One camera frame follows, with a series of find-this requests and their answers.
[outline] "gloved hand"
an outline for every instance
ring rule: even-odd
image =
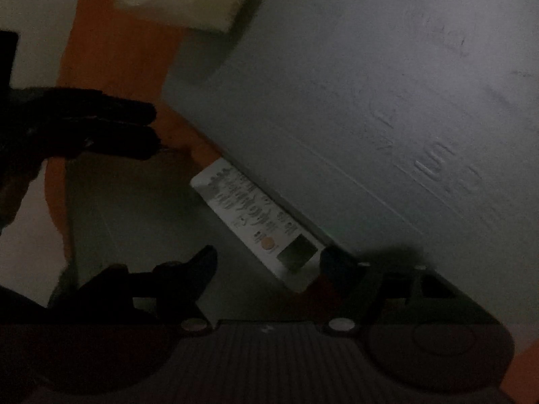
[[[30,182],[50,157],[84,150],[148,159],[160,140],[148,125],[148,103],[71,88],[7,89],[0,93],[0,230],[10,224]]]

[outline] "white floor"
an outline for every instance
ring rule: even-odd
[[[12,86],[54,86],[77,0],[0,0],[0,29],[21,36]],[[43,173],[31,185],[15,222],[0,237],[0,284],[42,305],[65,260],[44,196]]]

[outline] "orange surface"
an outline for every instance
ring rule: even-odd
[[[100,89],[109,95],[156,104],[158,116],[154,127],[163,143],[189,150],[204,167],[219,153],[159,101],[162,83],[183,33],[181,29],[142,21],[116,10],[113,0],[79,0],[58,85]],[[64,178],[64,160],[50,160],[45,194],[53,222],[64,236],[69,258]],[[519,404],[539,401],[539,341],[515,358],[502,387]]]

